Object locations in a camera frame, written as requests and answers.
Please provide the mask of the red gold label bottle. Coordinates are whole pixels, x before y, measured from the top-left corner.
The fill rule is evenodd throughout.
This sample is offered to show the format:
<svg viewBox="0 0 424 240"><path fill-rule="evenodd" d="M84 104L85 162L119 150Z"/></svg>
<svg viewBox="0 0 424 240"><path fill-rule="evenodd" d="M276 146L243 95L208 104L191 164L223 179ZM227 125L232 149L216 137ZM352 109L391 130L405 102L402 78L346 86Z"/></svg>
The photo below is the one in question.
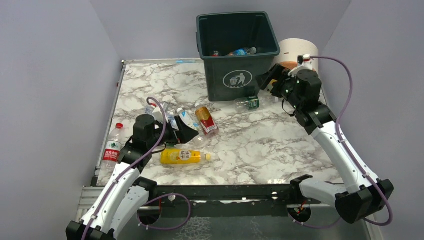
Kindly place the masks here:
<svg viewBox="0 0 424 240"><path fill-rule="evenodd" d="M212 138L218 135L219 127L206 106L196 103L194 113L206 137Z"/></svg>

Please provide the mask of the clear bottle dark green label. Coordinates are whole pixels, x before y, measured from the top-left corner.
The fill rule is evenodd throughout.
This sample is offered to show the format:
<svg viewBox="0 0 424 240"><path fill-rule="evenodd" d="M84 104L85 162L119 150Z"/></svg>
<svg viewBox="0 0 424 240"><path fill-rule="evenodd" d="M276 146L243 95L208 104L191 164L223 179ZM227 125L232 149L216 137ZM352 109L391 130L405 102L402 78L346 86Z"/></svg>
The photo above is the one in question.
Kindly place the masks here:
<svg viewBox="0 0 424 240"><path fill-rule="evenodd" d="M249 96L238 98L234 101L235 111L244 113L264 109L279 101L275 96Z"/></svg>

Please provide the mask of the clear bottle blue label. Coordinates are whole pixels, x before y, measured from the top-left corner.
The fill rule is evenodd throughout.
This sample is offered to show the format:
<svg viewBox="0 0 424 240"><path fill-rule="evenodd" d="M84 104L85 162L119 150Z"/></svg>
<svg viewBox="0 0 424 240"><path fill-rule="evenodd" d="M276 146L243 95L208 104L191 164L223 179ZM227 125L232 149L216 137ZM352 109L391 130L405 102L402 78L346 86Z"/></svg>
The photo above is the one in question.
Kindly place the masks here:
<svg viewBox="0 0 424 240"><path fill-rule="evenodd" d="M248 56L257 53L256 47L244 47L230 52L227 56Z"/></svg>

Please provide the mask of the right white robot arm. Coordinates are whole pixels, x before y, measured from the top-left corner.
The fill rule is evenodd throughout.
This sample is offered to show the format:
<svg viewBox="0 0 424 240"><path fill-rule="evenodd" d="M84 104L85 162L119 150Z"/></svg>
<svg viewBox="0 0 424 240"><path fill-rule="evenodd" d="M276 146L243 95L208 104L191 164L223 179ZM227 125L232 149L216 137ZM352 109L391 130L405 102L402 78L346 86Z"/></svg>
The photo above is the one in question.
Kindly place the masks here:
<svg viewBox="0 0 424 240"><path fill-rule="evenodd" d="M337 125L330 108L321 102L322 81L318 73L302 69L295 75L280 64L255 80L261 90L281 98L294 108L293 116L308 135L319 143L336 167L343 187L304 175L291 181L295 196L314 199L336 209L353 224L381 211L394 191L389 179L382 180L362 161Z"/></svg>

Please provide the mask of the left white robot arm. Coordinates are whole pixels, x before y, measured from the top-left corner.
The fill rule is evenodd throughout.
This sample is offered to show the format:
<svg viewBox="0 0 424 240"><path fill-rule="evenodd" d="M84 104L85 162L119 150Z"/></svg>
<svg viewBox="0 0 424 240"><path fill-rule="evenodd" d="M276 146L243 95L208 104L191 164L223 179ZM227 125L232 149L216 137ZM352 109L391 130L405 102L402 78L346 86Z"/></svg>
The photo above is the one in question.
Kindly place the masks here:
<svg viewBox="0 0 424 240"><path fill-rule="evenodd" d="M141 177L152 158L153 150L163 144L186 144L199 135L175 117L177 129L152 115L142 114L135 119L132 142L119 153L112 176L99 197L81 218L66 228L69 240L115 240L130 218L153 196L156 182Z"/></svg>

